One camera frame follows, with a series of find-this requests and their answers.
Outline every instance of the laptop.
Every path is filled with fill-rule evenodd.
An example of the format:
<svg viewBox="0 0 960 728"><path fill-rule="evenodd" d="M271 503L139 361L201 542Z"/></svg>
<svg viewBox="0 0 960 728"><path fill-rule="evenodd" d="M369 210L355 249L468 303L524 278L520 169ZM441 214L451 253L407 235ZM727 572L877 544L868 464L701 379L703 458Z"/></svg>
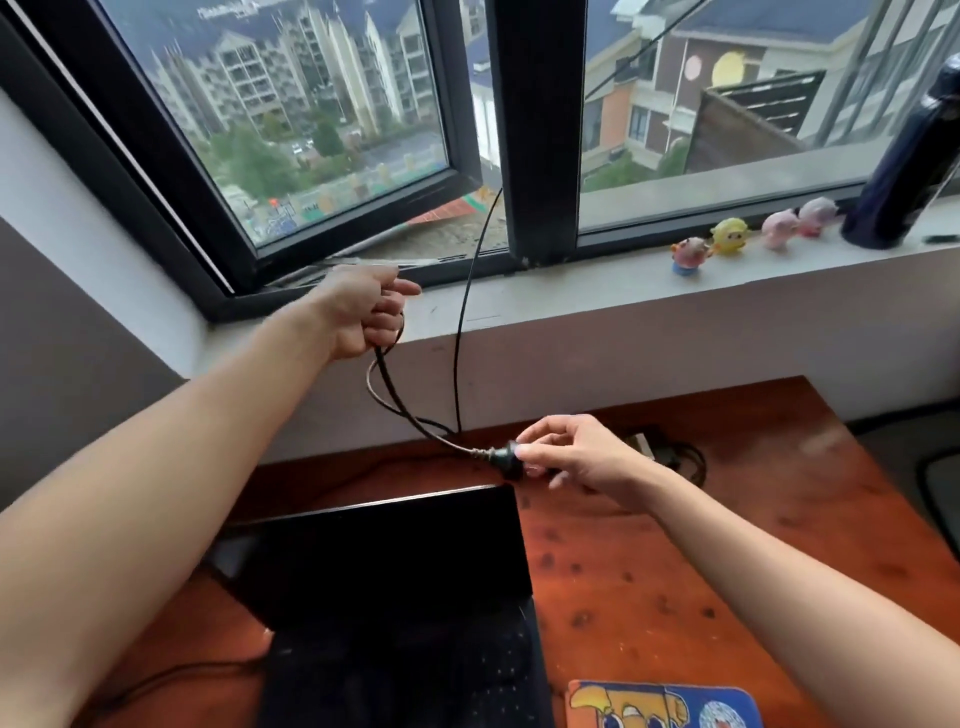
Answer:
<svg viewBox="0 0 960 728"><path fill-rule="evenodd" d="M258 728L553 728L509 485L232 525L205 560L274 632Z"/></svg>

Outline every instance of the mouse pad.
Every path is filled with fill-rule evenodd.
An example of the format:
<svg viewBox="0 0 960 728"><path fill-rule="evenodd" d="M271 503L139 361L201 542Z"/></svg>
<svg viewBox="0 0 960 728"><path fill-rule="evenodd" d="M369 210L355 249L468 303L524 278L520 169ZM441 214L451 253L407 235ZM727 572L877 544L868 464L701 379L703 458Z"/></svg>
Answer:
<svg viewBox="0 0 960 728"><path fill-rule="evenodd" d="M574 680L565 704L566 728L763 728L739 688Z"/></svg>

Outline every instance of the small toy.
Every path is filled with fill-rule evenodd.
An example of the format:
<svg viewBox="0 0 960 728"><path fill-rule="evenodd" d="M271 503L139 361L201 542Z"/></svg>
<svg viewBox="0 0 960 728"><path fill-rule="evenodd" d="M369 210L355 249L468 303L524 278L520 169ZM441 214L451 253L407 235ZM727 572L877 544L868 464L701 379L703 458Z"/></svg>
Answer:
<svg viewBox="0 0 960 728"><path fill-rule="evenodd" d="M797 234L800 219L792 209L774 212L763 221L763 247L770 251L786 249L786 241Z"/></svg>
<svg viewBox="0 0 960 728"><path fill-rule="evenodd" d="M800 208L800 225L797 233L803 237L820 237L824 226L837 219L837 204L826 197L810 200Z"/></svg>
<svg viewBox="0 0 960 728"><path fill-rule="evenodd" d="M671 245L670 250L673 251L673 272L678 276L692 276L713 255L702 237L688 237Z"/></svg>
<svg viewBox="0 0 960 728"><path fill-rule="evenodd" d="M740 249L747 244L747 233L750 228L738 217L728 217L717 223L716 227L710 231L713 235L713 246L711 249L720 255L733 255L739 253Z"/></svg>

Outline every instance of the water bottle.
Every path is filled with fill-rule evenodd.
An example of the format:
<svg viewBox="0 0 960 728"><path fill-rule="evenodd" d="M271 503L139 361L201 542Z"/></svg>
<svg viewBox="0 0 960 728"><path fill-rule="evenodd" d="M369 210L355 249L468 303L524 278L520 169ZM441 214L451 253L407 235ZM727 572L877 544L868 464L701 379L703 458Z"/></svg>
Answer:
<svg viewBox="0 0 960 728"><path fill-rule="evenodd" d="M950 56L876 166L840 234L861 248L897 247L960 161L960 54Z"/></svg>

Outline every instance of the wooden desk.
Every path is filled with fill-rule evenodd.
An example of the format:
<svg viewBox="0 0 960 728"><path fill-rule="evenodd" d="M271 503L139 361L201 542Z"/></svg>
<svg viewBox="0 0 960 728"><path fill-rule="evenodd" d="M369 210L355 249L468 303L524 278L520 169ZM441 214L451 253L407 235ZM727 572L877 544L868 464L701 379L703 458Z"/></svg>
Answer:
<svg viewBox="0 0 960 728"><path fill-rule="evenodd" d="M902 604L960 642L960 567L805 379L624 405L597 413L614 429L658 423L707 456L707 491L751 522ZM499 445L518 426L472 433ZM420 460L395 462L413 456ZM388 458L353 480L336 483ZM261 468L237 505L247 518L495 482L486 466L427 443ZM646 517L601 496L517 490L558 728L569 680L732 685L768 728L829 725ZM264 650L262 627L206 577L173 599L105 683L164 667ZM175 683L105 728L253 724L255 677Z"/></svg>

